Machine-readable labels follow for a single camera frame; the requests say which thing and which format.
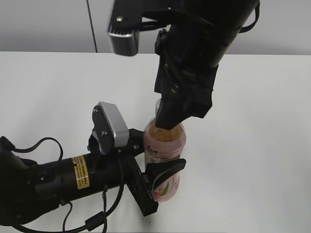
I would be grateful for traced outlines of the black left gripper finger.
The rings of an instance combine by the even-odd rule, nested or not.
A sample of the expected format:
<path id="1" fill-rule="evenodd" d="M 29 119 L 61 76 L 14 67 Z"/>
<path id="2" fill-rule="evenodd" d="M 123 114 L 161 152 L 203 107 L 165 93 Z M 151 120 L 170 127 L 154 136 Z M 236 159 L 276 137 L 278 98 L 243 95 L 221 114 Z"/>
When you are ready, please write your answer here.
<path id="1" fill-rule="evenodd" d="M 143 134 L 143 131 L 129 129 L 129 142 L 136 152 L 144 152 Z"/>
<path id="2" fill-rule="evenodd" d="M 179 172 L 186 166 L 185 159 L 163 163 L 148 163 L 145 176 L 153 197 L 172 197 L 179 186 Z"/>

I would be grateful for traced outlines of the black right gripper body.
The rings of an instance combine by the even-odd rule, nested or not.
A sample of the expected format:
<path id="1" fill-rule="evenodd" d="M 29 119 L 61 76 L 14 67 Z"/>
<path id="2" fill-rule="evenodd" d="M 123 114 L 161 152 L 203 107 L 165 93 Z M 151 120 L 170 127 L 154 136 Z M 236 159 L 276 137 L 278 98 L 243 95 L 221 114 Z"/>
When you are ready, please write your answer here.
<path id="1" fill-rule="evenodd" d="M 184 98 L 191 117 L 204 118 L 212 107 L 216 62 L 209 33 L 190 25 L 161 30 L 155 43 L 159 66 L 154 91 Z"/>

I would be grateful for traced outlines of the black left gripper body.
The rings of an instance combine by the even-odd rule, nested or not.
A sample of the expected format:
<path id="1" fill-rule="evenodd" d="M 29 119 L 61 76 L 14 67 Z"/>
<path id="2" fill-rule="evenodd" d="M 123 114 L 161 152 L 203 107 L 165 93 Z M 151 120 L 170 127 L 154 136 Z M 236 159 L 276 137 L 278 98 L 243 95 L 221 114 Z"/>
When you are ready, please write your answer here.
<path id="1" fill-rule="evenodd" d="M 124 183 L 127 185 L 143 216 L 157 212 L 158 202 L 152 196 L 146 176 L 141 171 L 135 157 L 143 152 L 134 151 L 129 140 L 124 148 L 119 149 Z"/>

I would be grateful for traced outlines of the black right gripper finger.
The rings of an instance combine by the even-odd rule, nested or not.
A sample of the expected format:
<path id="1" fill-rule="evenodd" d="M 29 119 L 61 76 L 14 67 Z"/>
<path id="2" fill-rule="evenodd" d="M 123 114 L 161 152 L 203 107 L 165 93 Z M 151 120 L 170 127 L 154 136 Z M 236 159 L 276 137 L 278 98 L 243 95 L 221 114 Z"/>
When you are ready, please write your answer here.
<path id="1" fill-rule="evenodd" d="M 155 125 L 162 129 L 172 129 L 182 121 L 191 117 L 185 109 L 184 98 L 161 96 L 159 109 L 155 118 Z"/>

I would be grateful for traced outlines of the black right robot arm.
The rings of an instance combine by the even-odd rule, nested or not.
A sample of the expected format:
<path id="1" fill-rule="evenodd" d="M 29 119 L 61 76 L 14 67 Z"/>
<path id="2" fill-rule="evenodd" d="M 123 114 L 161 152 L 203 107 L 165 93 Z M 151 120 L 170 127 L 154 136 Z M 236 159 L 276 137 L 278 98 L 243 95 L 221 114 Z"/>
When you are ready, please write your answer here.
<path id="1" fill-rule="evenodd" d="M 170 26 L 155 42 L 157 127 L 171 129 L 189 117 L 205 117 L 219 62 L 236 36 L 253 28 L 245 23 L 259 7 L 258 0 L 145 1 L 143 16 Z"/>

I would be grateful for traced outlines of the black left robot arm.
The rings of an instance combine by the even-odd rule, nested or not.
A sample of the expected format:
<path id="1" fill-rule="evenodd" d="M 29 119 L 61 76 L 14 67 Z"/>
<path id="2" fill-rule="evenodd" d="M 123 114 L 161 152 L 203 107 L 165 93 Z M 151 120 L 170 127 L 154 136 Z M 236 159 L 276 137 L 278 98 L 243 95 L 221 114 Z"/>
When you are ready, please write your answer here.
<path id="1" fill-rule="evenodd" d="M 21 158 L 6 137 L 0 139 L 0 223 L 18 229 L 42 215 L 112 188 L 127 187 L 143 216 L 155 213 L 158 202 L 152 192 L 170 176 L 183 170 L 185 159 L 148 164 L 142 172 L 135 157 L 143 152 L 142 132 L 130 130 L 130 140 L 107 155 L 89 138 L 89 153 L 39 164 Z"/>

